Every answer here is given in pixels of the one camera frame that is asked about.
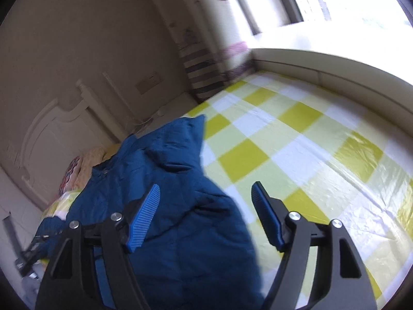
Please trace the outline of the blue quilted puffer jacket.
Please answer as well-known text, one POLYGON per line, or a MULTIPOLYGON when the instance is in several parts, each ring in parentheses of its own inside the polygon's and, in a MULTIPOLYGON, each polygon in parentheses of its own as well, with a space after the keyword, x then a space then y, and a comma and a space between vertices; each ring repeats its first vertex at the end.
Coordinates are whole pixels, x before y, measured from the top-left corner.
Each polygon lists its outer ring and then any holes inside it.
POLYGON ((92 170, 67 217, 45 218, 37 234, 77 220, 104 221, 160 187, 160 203, 143 245, 130 254, 151 309, 259 309, 260 271, 251 236, 233 199, 202 170, 204 116, 179 118, 129 136, 92 170))

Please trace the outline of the colourful patterned cushion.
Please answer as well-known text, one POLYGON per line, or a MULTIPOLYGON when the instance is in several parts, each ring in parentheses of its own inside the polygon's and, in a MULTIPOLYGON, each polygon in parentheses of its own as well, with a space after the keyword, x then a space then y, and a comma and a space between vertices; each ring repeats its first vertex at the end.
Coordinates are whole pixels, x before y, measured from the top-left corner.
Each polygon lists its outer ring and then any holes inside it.
POLYGON ((65 192, 71 191, 73 189, 74 183, 81 170, 82 161, 83 157, 79 155, 69 163, 69 166, 65 171, 63 179, 59 186, 59 196, 62 196, 65 192))

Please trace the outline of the cream fluffy pillow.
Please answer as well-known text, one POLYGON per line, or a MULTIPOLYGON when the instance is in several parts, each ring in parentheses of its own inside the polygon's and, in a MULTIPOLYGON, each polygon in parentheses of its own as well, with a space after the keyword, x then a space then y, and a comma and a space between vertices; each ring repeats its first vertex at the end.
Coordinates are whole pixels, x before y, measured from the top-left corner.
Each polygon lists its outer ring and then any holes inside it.
POLYGON ((84 154, 81 170, 74 183, 75 190, 83 190, 86 187, 92 175, 92 168, 102 162, 104 155, 105 150, 102 147, 94 147, 84 154))

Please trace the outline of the yellow checkered quilt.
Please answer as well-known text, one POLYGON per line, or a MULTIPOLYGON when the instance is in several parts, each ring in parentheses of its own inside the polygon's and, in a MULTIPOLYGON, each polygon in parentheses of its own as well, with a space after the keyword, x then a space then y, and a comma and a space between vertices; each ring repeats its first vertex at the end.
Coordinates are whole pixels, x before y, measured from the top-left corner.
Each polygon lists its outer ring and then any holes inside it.
POLYGON ((253 207, 257 181, 309 221, 343 222, 382 309, 412 267, 411 137, 356 102, 266 71, 182 118, 200 115, 202 170, 242 214, 263 298, 281 254, 253 207))

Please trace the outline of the slim white desk lamp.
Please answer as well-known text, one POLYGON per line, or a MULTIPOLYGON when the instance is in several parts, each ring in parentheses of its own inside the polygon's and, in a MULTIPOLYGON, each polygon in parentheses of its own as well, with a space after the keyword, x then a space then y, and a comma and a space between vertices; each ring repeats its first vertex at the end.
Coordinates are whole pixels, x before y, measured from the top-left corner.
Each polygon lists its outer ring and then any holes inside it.
POLYGON ((117 87, 117 85, 114 83, 114 81, 112 80, 112 78, 108 75, 108 73, 106 73, 105 71, 101 73, 102 76, 105 78, 108 86, 112 89, 112 91, 114 91, 114 93, 117 95, 118 99, 120 100, 120 102, 125 106, 125 108, 128 110, 128 113, 131 115, 131 119, 133 119, 134 124, 136 126, 144 126, 149 124, 150 122, 153 121, 152 117, 149 117, 147 119, 140 119, 138 118, 133 110, 132 107, 130 106, 130 104, 128 103, 128 101, 123 97, 123 94, 120 92, 119 88, 117 87))

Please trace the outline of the white wooden headboard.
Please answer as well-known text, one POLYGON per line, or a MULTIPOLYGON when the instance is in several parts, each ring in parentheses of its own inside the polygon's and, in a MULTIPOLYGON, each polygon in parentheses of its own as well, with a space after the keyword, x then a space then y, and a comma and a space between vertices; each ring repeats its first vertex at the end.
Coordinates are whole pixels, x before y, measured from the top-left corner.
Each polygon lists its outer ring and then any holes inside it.
POLYGON ((93 147, 108 148, 128 135, 91 88, 81 80, 76 87, 81 100, 75 108, 65 111, 52 100, 33 119, 22 142, 22 181, 41 206, 53 201, 76 156, 93 147))

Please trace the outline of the white bedside table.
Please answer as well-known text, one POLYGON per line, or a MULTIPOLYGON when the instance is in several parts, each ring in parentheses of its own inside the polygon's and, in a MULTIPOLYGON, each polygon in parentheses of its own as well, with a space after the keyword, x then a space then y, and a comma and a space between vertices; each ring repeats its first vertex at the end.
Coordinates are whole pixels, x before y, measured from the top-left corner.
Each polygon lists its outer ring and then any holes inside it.
POLYGON ((171 122, 195 108, 198 102, 188 93, 184 92, 178 97, 161 106, 138 131, 149 131, 157 129, 171 122))

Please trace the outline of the dark framed window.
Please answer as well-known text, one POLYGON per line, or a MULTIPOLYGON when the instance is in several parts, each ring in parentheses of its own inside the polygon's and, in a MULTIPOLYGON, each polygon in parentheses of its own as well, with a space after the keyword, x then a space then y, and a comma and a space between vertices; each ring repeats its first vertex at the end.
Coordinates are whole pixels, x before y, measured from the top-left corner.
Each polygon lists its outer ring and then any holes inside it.
POLYGON ((254 35, 300 22, 349 22, 411 27, 400 0, 237 0, 254 35))

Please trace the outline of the patterned beige curtain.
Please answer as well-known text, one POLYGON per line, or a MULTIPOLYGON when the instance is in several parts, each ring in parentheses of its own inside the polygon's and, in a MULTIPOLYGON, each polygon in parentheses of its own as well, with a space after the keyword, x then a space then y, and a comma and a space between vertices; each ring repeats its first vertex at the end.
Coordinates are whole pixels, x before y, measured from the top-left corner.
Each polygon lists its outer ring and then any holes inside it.
POLYGON ((152 0, 191 86, 203 102, 255 70, 247 18, 237 0, 152 0))

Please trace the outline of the wall socket panel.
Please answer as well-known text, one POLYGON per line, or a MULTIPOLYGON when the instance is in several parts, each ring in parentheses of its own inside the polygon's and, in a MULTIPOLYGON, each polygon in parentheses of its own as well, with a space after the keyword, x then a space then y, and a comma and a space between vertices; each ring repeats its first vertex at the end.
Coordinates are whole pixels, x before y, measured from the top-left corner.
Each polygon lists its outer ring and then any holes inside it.
POLYGON ((161 76, 157 72, 153 72, 151 74, 148 74, 142 80, 140 80, 135 85, 135 87, 137 91, 140 93, 140 95, 144 95, 149 90, 159 85, 161 82, 162 82, 161 76))

